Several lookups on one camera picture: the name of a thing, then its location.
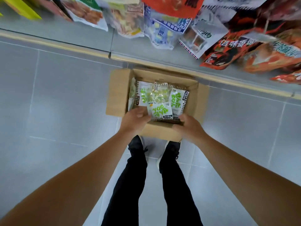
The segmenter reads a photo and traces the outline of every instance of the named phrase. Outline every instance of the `black pants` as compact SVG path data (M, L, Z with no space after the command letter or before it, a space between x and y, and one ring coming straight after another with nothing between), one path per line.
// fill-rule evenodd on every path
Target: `black pants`
M147 162L143 152L128 159L104 214L102 226L138 226L138 200L143 191ZM201 218L174 156L165 152L160 162L164 198L167 203L167 226L203 226Z

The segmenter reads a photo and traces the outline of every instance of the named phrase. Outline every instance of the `left hand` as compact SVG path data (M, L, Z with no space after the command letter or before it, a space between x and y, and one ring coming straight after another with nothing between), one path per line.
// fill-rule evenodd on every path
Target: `left hand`
M139 107L128 111L122 118L118 132L129 132L133 137L138 135L151 120L151 116L143 116L144 110L145 108Z

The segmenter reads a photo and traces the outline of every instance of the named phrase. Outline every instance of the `black sneaker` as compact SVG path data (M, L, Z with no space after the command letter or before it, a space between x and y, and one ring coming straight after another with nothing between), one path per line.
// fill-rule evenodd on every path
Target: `black sneaker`
M168 153L170 154L171 157L175 157L175 159L178 159L180 148L181 148L181 142L167 141L167 143L165 144L164 152L157 161L158 169L159 169L160 161L164 154Z
M140 154L141 152L147 152L147 148L143 149L143 142L140 136L135 136L128 145L128 149L131 153L131 156Z

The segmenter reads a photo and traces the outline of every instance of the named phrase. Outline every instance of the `person's legs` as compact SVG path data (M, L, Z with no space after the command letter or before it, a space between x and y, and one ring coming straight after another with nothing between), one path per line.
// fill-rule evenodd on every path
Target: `person's legs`
M131 158L120 175L101 226L138 226L138 200L143 191L147 162L142 141L135 136L129 144Z
M180 145L180 143L172 141L167 142L164 154L158 160L163 180L164 198L167 203L167 226L203 226L190 189L176 161Z

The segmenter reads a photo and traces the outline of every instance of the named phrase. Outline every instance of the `cardboard box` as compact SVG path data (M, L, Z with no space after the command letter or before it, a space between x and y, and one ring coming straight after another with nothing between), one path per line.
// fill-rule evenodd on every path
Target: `cardboard box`
M187 87L189 96L184 108L187 113L203 122L209 95L209 86L198 83L193 77L156 69L117 69L111 72L109 95L107 99L106 114L123 117L127 112L129 87L131 79L135 77L138 81L153 83L163 81L167 83L180 84ZM141 131L140 135L155 137L163 140L180 141L181 136L174 131L172 124L160 121L150 121Z

